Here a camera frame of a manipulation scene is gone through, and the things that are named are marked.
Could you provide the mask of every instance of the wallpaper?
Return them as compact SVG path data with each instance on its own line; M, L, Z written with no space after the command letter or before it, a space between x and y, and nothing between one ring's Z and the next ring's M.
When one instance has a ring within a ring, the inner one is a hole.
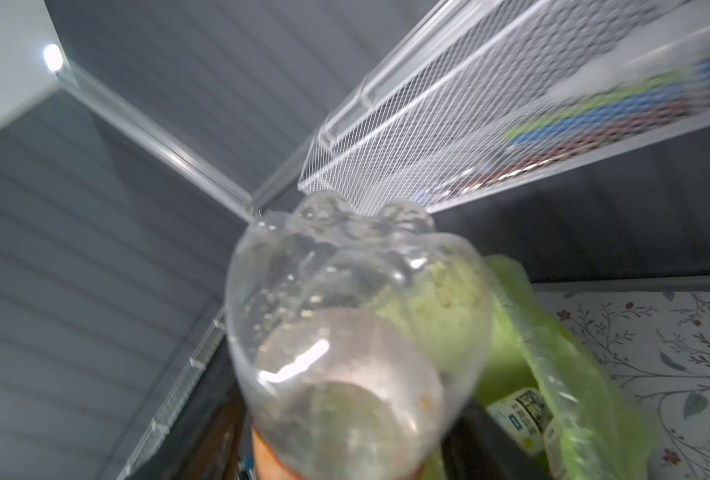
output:
M710 293L538 293L657 418L650 478L710 479Z

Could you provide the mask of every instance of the black object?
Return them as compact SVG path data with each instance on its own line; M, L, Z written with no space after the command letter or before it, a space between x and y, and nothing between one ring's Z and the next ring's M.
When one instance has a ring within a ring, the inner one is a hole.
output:
M448 480L552 480L475 402L443 440L443 463Z

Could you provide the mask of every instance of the label with qr code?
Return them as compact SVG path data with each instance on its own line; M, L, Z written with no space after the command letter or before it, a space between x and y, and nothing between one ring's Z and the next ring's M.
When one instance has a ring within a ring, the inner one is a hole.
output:
M569 480L568 472L563 465L563 452L560 449L560 426L550 422L544 430L544 450L547 452L549 470L554 480Z
M529 456L544 451L542 433L552 416L537 389L518 390L486 409Z

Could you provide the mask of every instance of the plastic bag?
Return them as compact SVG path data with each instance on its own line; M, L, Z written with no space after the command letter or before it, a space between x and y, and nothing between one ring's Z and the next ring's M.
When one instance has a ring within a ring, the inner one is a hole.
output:
M560 431L571 480L645 480L657 445L652 416L628 400L590 351L536 302L523 267L485 258L494 331L475 398L484 405L536 382Z

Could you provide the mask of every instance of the dark wall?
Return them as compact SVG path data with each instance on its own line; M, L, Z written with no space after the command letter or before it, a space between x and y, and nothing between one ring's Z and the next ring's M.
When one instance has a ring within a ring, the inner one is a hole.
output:
M535 282L710 274L710 128L435 219Z
M244 228L65 94L0 132L0 478L114 480Z

